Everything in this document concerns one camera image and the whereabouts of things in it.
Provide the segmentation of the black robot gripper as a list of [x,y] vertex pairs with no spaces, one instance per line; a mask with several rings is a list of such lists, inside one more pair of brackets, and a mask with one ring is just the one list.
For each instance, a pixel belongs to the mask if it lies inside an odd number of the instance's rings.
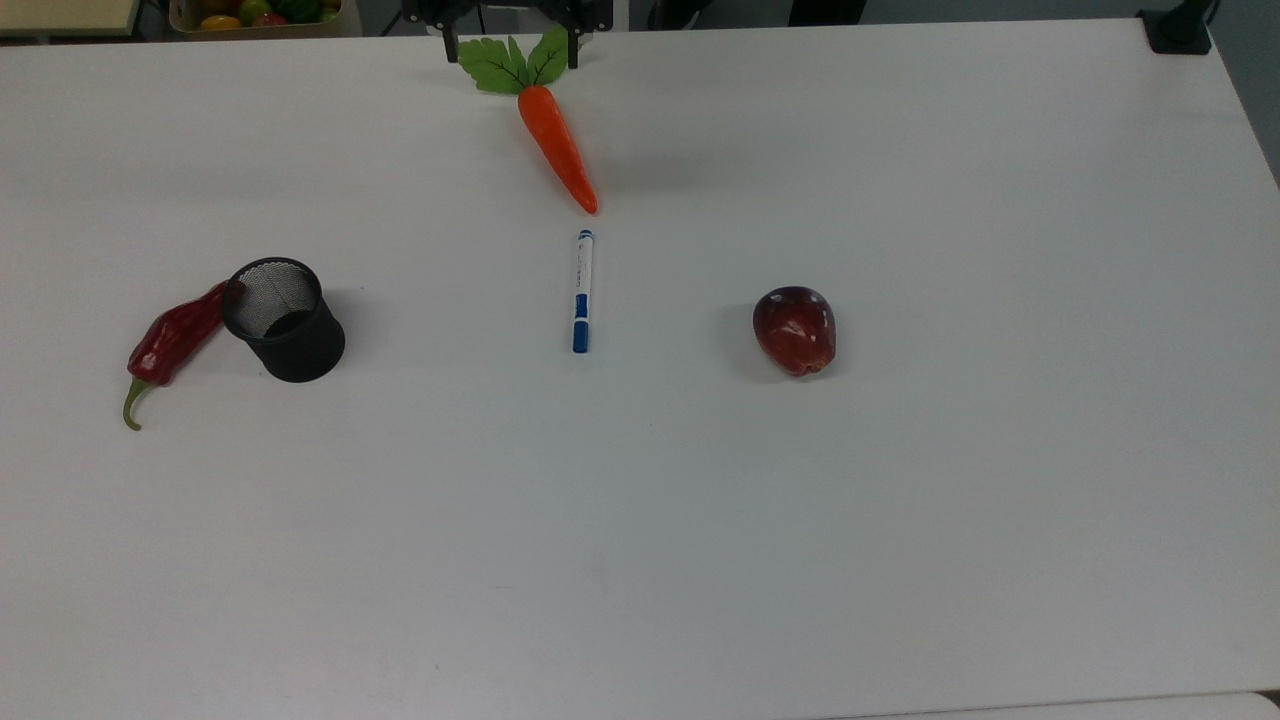
[[448,63],[460,63],[456,26],[476,8],[532,12],[553,24],[567,28],[567,68],[579,68],[581,33],[613,27],[612,1],[403,1],[403,18],[426,27],[444,29]]

